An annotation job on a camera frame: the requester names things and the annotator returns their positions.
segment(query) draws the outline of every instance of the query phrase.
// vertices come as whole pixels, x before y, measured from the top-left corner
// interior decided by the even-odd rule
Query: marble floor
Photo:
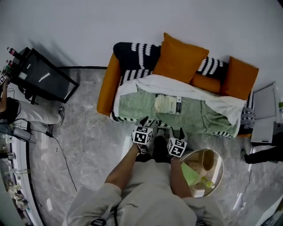
[[[77,189],[84,185],[95,190],[129,150],[134,125],[119,124],[97,113],[96,104],[105,70],[71,69],[65,72],[77,79],[80,86],[67,104],[63,104],[65,120],[63,125],[54,126],[53,135],[65,152]],[[42,98],[36,101],[47,110],[57,110],[60,106],[58,102]],[[30,165],[36,201],[46,225],[59,226],[76,191],[56,140],[39,132],[34,132],[34,135],[37,143],[30,144]],[[283,189],[282,163],[255,164],[243,197],[246,206],[243,210],[239,207],[233,210],[238,193],[243,193],[249,182],[249,165],[239,158],[242,147],[250,150],[249,139],[188,136],[188,148],[211,148],[223,158],[223,179],[212,196],[230,226],[241,224],[264,188]],[[47,206],[48,199],[52,207]]]

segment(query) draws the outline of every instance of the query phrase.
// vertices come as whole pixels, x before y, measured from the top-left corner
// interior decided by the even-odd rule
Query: person
[[[65,115],[63,107],[59,108],[58,113],[49,113],[39,106],[10,97],[7,98],[8,82],[9,77],[6,76],[2,87],[0,119],[7,120],[8,124],[16,123],[20,119],[27,120],[41,132],[50,132],[53,124],[63,123]]]
[[[63,225],[195,226],[197,219],[224,225],[210,197],[192,197],[179,159],[167,157],[166,148],[162,136],[154,140],[152,156],[134,143],[102,187],[70,208]]]
[[[270,144],[272,147],[270,149],[262,150],[253,154],[247,154],[245,149],[241,150],[241,159],[248,164],[256,164],[262,162],[283,162],[283,132],[277,133],[272,138],[272,143]],[[260,146],[262,143],[252,143],[252,145]]]

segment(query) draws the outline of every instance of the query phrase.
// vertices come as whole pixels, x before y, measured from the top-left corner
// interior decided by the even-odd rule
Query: white blanket
[[[141,79],[132,79],[121,85],[117,90],[114,102],[114,113],[116,116],[119,115],[120,96],[136,93],[138,91],[137,86],[149,93],[160,93],[205,101],[206,105],[215,112],[226,116],[232,125],[235,125],[237,122],[240,125],[241,112],[245,105],[245,100],[230,96],[219,96],[161,75],[149,75]]]

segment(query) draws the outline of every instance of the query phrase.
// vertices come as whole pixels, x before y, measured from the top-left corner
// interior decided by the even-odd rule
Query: green blanket
[[[183,128],[185,132],[206,133],[223,131],[234,134],[237,125],[232,126],[228,119],[208,107],[204,101],[182,98],[181,114],[156,113],[154,111],[155,94],[138,89],[120,97],[119,116],[139,119],[149,116],[149,120],[161,120],[173,129]]]

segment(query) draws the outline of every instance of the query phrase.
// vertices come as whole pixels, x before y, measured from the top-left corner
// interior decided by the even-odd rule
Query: gray shirt
[[[104,184],[87,197],[76,197],[63,225],[88,226],[104,219],[115,226],[113,208],[117,208],[119,226],[195,226],[197,218],[209,226],[223,226],[217,204],[209,197],[184,198],[174,195],[170,187],[170,164],[136,162],[132,178],[122,192],[113,184]]]

